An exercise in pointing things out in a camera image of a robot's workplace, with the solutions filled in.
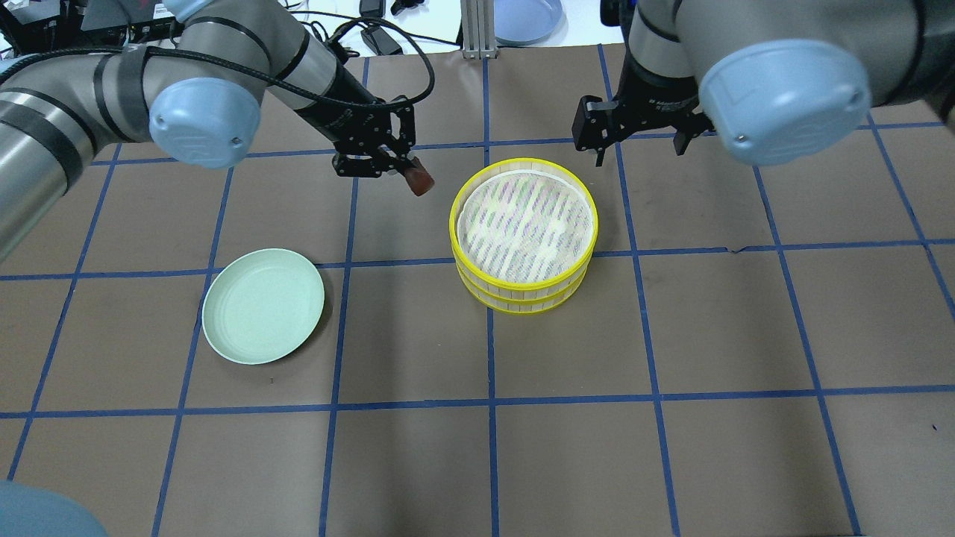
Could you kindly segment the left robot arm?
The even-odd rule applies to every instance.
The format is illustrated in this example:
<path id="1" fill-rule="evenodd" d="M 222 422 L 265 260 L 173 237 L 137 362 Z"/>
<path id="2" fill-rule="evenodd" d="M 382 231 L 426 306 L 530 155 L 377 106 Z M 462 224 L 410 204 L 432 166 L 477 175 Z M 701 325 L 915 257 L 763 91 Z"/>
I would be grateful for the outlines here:
<path id="1" fill-rule="evenodd" d="M 421 196 L 432 175 L 412 149 L 415 105 L 372 95 L 276 1 L 169 1 L 176 48 L 106 45 L 2 65 L 1 245 L 7 257 L 110 144 L 152 142 L 182 163 L 229 168 L 248 156 L 270 92 L 335 148 L 342 177 L 399 173 Z"/>

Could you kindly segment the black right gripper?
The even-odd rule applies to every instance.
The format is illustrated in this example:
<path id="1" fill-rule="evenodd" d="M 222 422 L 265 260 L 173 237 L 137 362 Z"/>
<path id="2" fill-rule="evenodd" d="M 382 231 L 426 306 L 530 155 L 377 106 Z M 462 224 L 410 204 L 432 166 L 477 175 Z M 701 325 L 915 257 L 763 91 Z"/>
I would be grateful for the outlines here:
<path id="1" fill-rule="evenodd" d="M 607 148 L 635 133 L 673 127 L 673 149 L 683 156 L 696 137 L 713 132 L 713 122 L 699 105 L 692 76 L 670 78 L 624 59 L 616 94 L 611 101 L 584 95 L 577 103 L 571 133 L 577 151 L 591 151 L 602 167 Z"/>

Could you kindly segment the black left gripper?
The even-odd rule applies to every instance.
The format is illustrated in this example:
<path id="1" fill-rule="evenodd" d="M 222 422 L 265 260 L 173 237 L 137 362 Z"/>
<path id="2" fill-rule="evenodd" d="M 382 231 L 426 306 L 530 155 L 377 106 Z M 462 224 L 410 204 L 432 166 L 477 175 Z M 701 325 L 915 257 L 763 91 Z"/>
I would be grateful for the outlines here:
<path id="1" fill-rule="evenodd" d="M 416 141 L 412 102 L 399 95 L 392 101 L 376 98 L 373 104 L 375 109 L 314 103 L 310 125 L 332 142 L 332 166 L 339 176 L 408 179 L 416 167 L 410 155 Z"/>

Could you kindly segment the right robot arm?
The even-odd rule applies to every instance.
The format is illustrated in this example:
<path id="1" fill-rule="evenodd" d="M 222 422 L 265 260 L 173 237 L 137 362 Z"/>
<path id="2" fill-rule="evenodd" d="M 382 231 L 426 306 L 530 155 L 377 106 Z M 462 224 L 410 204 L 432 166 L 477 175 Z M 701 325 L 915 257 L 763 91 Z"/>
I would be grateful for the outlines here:
<path id="1" fill-rule="evenodd" d="M 716 133 L 750 166 L 844 139 L 874 108 L 924 101 L 953 127 L 951 1 L 604 1 L 625 56 L 609 101 L 585 95 L 579 151 L 675 129 L 674 150 Z"/>

